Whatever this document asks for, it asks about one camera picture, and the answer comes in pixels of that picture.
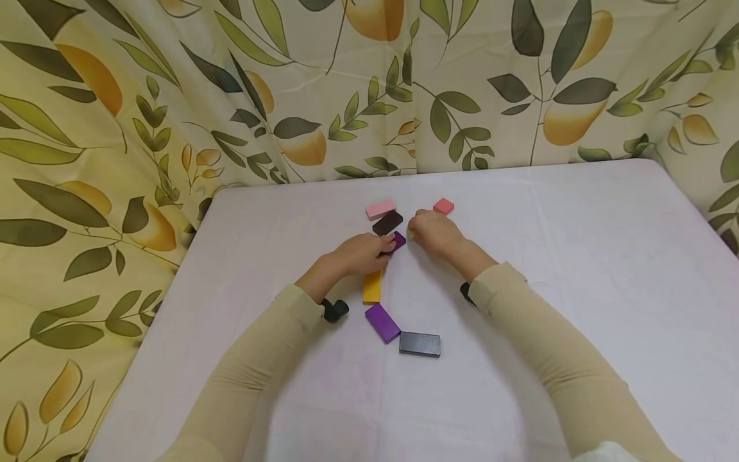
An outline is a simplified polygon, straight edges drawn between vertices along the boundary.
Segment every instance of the sleeve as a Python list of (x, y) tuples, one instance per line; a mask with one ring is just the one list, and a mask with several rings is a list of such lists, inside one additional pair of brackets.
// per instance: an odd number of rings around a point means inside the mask
[(288, 285), (224, 353), (157, 461), (240, 462), (262, 391), (323, 313), (301, 288)]
[(573, 458), (612, 441), (643, 462), (680, 460), (664, 444), (628, 384), (512, 266), (505, 263), (482, 272), (469, 295), (544, 385)]

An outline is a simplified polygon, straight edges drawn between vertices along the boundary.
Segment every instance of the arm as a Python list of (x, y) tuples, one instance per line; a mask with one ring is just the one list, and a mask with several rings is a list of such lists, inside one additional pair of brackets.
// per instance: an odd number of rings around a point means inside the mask
[(272, 376), (323, 316), (319, 302), (342, 277), (387, 264), (390, 237), (355, 236), (288, 285), (228, 348), (205, 383), (180, 434), (159, 462), (240, 462), (257, 404)]
[(536, 373), (573, 457), (612, 441), (643, 462), (680, 460), (665, 446), (626, 382), (513, 267), (498, 265), (441, 214), (420, 211), (409, 227), (424, 249), (471, 282), (470, 297)]

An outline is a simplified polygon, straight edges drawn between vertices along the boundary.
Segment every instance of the white tablecloth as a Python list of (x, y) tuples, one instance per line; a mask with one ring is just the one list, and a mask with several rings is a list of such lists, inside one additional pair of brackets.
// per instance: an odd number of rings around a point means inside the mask
[[(219, 193), (104, 419), (88, 461), (152, 461), (177, 435), (228, 345), (320, 254), (370, 230), (392, 197), (406, 221), (440, 197), (627, 380), (687, 461), (739, 454), (739, 262), (646, 160)], [(405, 234), (405, 224), (399, 228)], [(319, 329), (265, 397), (245, 461), (567, 461), (548, 397), (465, 302), (454, 271), (411, 242), (382, 303), (439, 334), (439, 359), (398, 353), (364, 319), (361, 280), (328, 296), (351, 312)]]

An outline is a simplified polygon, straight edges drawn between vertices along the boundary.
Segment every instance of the pink block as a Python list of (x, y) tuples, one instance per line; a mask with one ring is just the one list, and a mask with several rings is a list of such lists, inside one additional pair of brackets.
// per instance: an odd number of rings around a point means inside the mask
[(367, 206), (367, 218), (376, 220), (383, 217), (387, 212), (395, 210), (395, 203), (392, 199), (385, 199), (382, 202)]
[(454, 203), (442, 197), (439, 202), (434, 204), (434, 210), (449, 215), (454, 210)]

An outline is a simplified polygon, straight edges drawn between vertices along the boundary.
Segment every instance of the curtain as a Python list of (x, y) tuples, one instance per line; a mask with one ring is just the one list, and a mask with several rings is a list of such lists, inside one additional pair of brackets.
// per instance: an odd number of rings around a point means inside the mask
[(221, 188), (650, 157), (739, 251), (736, 1), (0, 13), (0, 461), (84, 458)]

